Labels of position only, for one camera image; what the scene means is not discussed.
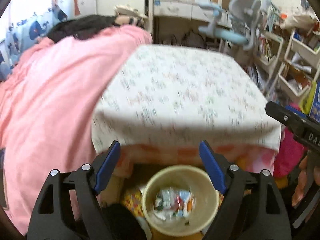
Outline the person's right hand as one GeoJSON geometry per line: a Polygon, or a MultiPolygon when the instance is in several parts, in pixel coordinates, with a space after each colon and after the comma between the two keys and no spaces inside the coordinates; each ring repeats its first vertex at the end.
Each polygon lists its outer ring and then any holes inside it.
{"type": "Polygon", "coordinates": [[[300,162],[300,165],[299,165],[300,174],[298,176],[298,184],[292,196],[292,201],[291,201],[292,206],[296,206],[297,204],[299,204],[304,197],[304,190],[308,180],[307,174],[306,174],[307,164],[308,164],[308,157],[306,156],[300,162]]]}

